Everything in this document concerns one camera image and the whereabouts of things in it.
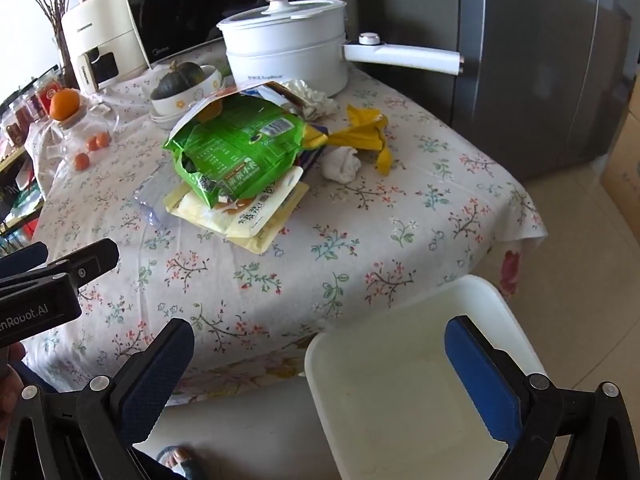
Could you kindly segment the person's hand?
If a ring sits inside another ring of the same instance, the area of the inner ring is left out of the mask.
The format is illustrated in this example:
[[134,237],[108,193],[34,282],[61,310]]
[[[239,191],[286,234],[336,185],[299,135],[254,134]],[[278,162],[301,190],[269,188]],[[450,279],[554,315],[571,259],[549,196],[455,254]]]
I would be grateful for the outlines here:
[[[21,362],[25,354],[24,344],[17,342],[1,350],[1,359],[6,360],[6,362]],[[6,440],[12,414],[23,388],[20,376],[17,375],[17,372],[12,367],[7,365],[6,369],[1,373],[0,382],[0,439],[2,441]]]

